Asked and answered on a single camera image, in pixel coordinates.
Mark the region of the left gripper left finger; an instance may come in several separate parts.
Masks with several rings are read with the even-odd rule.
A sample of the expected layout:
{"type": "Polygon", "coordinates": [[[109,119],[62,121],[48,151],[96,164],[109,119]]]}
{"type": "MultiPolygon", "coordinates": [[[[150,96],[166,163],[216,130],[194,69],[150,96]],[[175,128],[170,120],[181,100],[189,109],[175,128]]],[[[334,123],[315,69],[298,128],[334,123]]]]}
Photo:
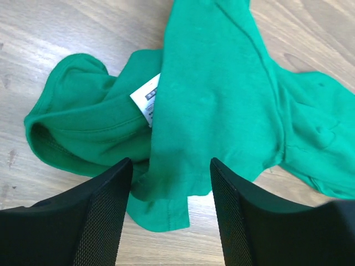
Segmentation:
{"type": "Polygon", "coordinates": [[[30,207],[1,211],[2,265],[114,265],[133,164],[125,158],[30,207]]]}

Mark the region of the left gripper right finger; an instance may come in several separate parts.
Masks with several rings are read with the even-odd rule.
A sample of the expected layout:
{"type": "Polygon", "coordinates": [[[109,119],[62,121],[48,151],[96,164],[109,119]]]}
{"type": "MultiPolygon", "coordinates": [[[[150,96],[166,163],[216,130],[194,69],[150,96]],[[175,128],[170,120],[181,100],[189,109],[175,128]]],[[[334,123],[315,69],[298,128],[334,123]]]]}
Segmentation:
{"type": "Polygon", "coordinates": [[[210,162],[226,265],[353,265],[354,201],[305,206],[210,162]]]}

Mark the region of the green t shirt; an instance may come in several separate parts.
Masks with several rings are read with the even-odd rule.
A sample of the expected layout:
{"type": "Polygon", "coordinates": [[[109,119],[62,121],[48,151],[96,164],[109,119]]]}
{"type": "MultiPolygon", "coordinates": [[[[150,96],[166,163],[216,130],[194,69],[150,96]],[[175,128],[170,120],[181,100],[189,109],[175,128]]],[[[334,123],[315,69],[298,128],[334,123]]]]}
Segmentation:
{"type": "Polygon", "coordinates": [[[354,95],[330,76],[268,54],[249,1],[175,1],[164,46],[134,52],[119,76],[73,54],[24,121],[32,151],[94,177],[128,157],[129,216],[189,226],[187,199],[211,191],[217,157],[249,181],[279,165],[330,197],[354,198],[354,95]]]}

